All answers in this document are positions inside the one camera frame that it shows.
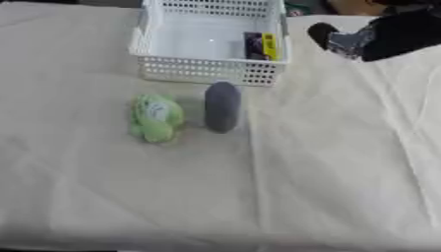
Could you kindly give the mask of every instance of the table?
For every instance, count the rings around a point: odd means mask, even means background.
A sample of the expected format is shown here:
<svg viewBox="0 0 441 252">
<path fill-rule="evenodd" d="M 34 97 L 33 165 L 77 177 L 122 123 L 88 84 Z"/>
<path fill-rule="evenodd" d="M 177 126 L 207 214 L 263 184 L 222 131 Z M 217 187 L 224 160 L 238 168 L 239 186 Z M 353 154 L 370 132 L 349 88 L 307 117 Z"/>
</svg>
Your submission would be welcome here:
<svg viewBox="0 0 441 252">
<path fill-rule="evenodd" d="M 127 134 L 128 101 L 202 102 L 207 87 L 137 77 L 137 13 L 0 5 L 1 246 L 441 248 L 439 47 L 353 62 L 305 31 L 369 19 L 291 19 L 292 64 L 275 88 L 243 90 L 234 132 L 189 125 L 152 146 Z"/>
</svg>

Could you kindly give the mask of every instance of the stuffed animal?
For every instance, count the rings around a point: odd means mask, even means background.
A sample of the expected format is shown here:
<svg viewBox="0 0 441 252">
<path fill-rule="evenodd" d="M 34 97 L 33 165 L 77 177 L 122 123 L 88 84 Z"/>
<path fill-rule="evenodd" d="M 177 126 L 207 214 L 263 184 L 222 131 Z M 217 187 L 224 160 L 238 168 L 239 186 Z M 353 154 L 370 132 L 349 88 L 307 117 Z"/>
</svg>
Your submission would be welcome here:
<svg viewBox="0 0 441 252">
<path fill-rule="evenodd" d="M 170 98 L 143 94 L 133 100 L 130 132 L 135 137 L 149 143 L 168 142 L 183 123 L 182 107 Z"/>
</svg>

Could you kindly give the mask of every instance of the white plastic basket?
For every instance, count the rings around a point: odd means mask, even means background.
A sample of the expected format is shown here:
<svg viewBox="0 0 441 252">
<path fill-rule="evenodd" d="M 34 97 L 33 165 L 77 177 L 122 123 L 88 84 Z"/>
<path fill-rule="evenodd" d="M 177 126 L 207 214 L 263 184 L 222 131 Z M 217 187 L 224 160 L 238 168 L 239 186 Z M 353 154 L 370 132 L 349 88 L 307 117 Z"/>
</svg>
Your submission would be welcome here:
<svg viewBox="0 0 441 252">
<path fill-rule="evenodd" d="M 246 32 L 274 33 L 279 60 L 246 59 Z M 271 87 L 289 46 L 283 0 L 145 0 L 130 52 L 149 80 Z"/>
</svg>

